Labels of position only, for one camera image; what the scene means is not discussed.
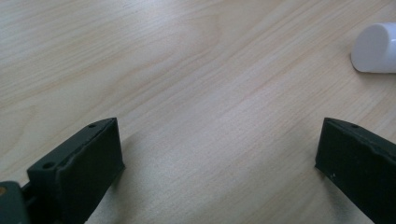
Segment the dark gray bracket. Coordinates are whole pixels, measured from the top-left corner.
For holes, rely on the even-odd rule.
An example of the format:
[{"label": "dark gray bracket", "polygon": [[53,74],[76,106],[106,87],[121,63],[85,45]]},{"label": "dark gray bracket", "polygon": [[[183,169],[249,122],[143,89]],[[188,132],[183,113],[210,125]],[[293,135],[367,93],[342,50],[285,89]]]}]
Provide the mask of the dark gray bracket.
[{"label": "dark gray bracket", "polygon": [[28,170],[30,182],[0,182],[0,223],[84,223],[125,168],[117,119],[92,123]]},{"label": "dark gray bracket", "polygon": [[325,119],[316,167],[374,223],[396,223],[396,146],[362,127]]}]

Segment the light wood surface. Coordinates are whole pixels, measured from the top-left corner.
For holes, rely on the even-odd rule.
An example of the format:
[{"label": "light wood surface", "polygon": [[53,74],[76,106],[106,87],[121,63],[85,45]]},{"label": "light wood surface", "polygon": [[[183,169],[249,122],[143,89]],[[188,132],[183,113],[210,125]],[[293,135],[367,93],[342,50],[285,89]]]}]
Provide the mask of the light wood surface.
[{"label": "light wood surface", "polygon": [[127,169],[87,223],[372,223],[314,168],[323,118],[396,142],[357,35],[394,1],[2,1],[0,180],[117,117]]}]

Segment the black plastic part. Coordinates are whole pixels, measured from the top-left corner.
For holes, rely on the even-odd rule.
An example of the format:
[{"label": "black plastic part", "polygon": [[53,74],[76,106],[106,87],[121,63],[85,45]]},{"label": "black plastic part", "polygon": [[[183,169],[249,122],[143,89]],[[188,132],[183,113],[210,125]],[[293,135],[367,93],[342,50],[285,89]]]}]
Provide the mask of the black plastic part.
[{"label": "black plastic part", "polygon": [[117,119],[92,123],[32,165],[22,189],[0,182],[0,224],[82,224],[124,168]]},{"label": "black plastic part", "polygon": [[390,141],[325,119],[316,167],[374,223],[396,223],[396,146]]},{"label": "black plastic part", "polygon": [[20,185],[0,182],[0,223],[30,224]]}]

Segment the mounting hole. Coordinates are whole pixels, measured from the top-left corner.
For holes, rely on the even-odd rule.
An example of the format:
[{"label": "mounting hole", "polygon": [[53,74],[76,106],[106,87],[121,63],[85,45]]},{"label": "mounting hole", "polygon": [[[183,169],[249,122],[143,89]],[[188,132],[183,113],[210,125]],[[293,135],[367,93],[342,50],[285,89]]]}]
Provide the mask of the mounting hole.
[{"label": "mounting hole", "polygon": [[53,167],[54,165],[55,165],[55,162],[52,162],[52,161],[47,162],[43,165],[43,169],[49,169],[49,168]]},{"label": "mounting hole", "polygon": [[0,186],[0,196],[2,196],[3,194],[5,194],[7,192],[7,188]]}]

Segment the white cup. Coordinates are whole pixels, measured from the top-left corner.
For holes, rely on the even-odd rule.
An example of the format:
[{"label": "white cup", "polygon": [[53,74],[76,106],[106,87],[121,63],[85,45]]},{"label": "white cup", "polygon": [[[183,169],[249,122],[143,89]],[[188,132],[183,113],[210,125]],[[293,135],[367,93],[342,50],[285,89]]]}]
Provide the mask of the white cup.
[{"label": "white cup", "polygon": [[351,60],[360,72],[396,73],[396,22],[363,30],[353,46]]}]

